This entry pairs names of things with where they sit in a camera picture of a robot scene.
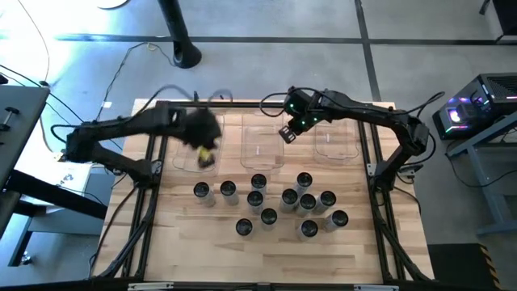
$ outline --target gray floor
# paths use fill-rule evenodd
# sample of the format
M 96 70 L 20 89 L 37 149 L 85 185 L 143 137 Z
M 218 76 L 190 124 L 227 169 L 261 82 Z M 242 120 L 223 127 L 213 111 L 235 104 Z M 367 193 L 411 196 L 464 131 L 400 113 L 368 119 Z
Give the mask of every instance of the gray floor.
M 180 2 L 191 36 L 360 37 L 353 0 Z M 481 2 L 363 0 L 363 6 L 371 38 L 486 40 L 490 33 L 477 13 Z M 113 11 L 99 10 L 86 1 L 80 5 L 66 0 L 44 4 L 24 0 L 23 3 L 47 36 L 51 55 L 48 80 L 54 94 L 85 119 L 95 118 L 107 85 L 125 51 L 134 43 L 58 42 L 52 35 L 168 35 L 154 1 L 130 0 L 128 5 Z M 0 7 L 0 15 L 0 33 L 10 35 L 8 40 L 0 40 L 4 52 L 0 63 L 31 78 L 42 79 L 46 68 L 44 49 L 27 16 L 16 1 Z M 166 52 L 172 48 L 171 44 L 160 45 Z M 204 54 L 203 60 L 189 70 L 170 67 L 158 52 L 150 52 L 144 46 L 137 48 L 114 84 L 108 97 L 113 105 L 103 110 L 102 118 L 129 114 L 135 98 L 149 97 L 165 83 L 197 90 L 202 96 L 218 88 L 229 88 L 236 98 L 258 99 L 296 85 L 331 88 L 357 100 L 372 100 L 361 44 L 196 45 Z M 479 73 L 517 71 L 515 46 L 373 45 L 372 56 L 380 96 L 384 101 L 396 102 L 398 108 L 415 107 L 437 91 L 454 95 Z M 161 97 L 177 95 L 165 92 Z M 49 102 L 67 120 L 78 122 L 56 100 Z M 422 114 L 433 132 L 431 113 L 439 106 L 439 102 L 432 104 Z M 43 118 L 46 129 L 51 124 L 62 123 L 48 108 Z M 50 136 L 48 143 L 53 150 L 62 147 Z M 484 238 L 475 235 L 477 228 L 491 223 L 490 214 L 478 190 L 456 181 L 443 156 L 446 146 L 447 143 L 438 142 L 435 156 L 418 173 L 415 183 L 427 241 L 484 243 L 493 256 L 502 286 L 517 289 L 517 234 Z M 487 155 L 487 159 L 494 159 L 493 155 Z M 468 162 L 458 163 L 464 178 L 472 181 Z M 500 171 L 495 169 L 493 176 Z M 513 180 L 508 177 L 504 188 L 514 187 Z M 23 274 L 19 277 L 23 279 L 1 276 L 0 285 L 80 279 L 86 275 L 88 254 L 94 252 L 96 237 L 38 234 L 29 245 L 29 251 L 39 257 L 38 263 L 15 270 L 6 268 L 7 257 L 17 239 L 16 228 L 22 224 L 21 217 L 13 219 L 9 234 L 0 242 L 0 272 Z

